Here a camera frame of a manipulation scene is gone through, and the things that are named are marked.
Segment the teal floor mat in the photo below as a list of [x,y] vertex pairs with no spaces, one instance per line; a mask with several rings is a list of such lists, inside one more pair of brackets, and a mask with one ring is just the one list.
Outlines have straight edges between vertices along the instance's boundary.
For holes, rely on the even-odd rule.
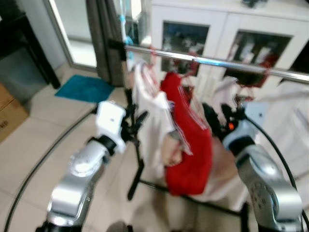
[[82,102],[106,101],[114,87],[99,78],[73,75],[56,92],[55,97]]

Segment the red shirt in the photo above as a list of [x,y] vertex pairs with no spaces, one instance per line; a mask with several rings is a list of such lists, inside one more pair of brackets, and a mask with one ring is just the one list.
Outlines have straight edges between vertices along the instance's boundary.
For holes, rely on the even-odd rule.
[[212,135],[207,122],[190,104],[191,95],[183,88],[183,77],[176,72],[165,75],[160,86],[172,102],[172,118],[181,139],[182,160],[166,169],[171,195],[199,195],[207,187],[212,167]]

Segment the brown cardboard box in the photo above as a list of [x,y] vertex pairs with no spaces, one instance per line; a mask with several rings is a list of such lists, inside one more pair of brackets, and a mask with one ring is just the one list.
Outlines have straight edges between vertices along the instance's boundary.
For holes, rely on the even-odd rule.
[[16,130],[27,118],[28,112],[6,87],[0,84],[0,143]]

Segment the black shelf unit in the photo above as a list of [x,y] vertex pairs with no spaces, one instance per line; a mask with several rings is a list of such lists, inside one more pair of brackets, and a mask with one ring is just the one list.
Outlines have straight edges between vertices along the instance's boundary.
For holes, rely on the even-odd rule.
[[59,78],[17,0],[0,0],[0,85],[21,104]]

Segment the glass sliding door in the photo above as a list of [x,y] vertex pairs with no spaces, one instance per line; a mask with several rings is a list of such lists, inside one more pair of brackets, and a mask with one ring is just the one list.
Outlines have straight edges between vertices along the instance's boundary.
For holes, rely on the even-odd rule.
[[95,70],[97,60],[91,39],[86,0],[44,0],[68,64]]

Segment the white shirt small chest logo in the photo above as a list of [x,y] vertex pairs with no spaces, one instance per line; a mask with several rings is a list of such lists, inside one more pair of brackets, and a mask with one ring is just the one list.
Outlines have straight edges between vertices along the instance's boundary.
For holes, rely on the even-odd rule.
[[[234,155],[225,151],[219,139],[216,126],[225,121],[221,104],[232,108],[238,104],[234,100],[240,90],[234,77],[226,77],[207,101],[218,115],[218,122],[210,122],[212,128],[212,167],[202,194],[192,195],[200,202],[226,200],[234,211],[249,199],[249,191],[238,176]],[[296,188],[304,208],[309,205],[309,87],[294,82],[283,82],[257,102],[265,102],[267,110],[262,128],[275,142],[295,178]]]

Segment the cream shirt with photo print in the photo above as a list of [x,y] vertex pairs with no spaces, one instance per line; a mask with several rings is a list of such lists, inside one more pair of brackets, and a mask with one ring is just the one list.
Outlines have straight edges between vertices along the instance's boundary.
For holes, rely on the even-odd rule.
[[137,133],[139,152],[146,169],[156,178],[164,177],[163,141],[176,130],[170,115],[167,95],[159,88],[158,78],[150,65],[140,60],[132,69],[132,100],[136,104],[136,116],[146,113]]

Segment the white glass-door cabinet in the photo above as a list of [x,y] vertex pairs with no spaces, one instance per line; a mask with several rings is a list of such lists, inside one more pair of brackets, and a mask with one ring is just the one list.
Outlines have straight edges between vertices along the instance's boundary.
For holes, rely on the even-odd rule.
[[291,66],[309,41],[309,5],[302,0],[267,0],[251,8],[241,0],[152,0],[152,45],[165,52],[203,56],[261,67],[259,97],[283,80],[303,84],[309,75]]

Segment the grey curtain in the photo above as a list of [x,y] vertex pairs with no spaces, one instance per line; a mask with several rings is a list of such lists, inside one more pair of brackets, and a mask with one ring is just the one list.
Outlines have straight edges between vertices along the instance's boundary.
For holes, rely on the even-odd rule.
[[126,50],[114,0],[84,0],[99,77],[114,87],[126,87]]

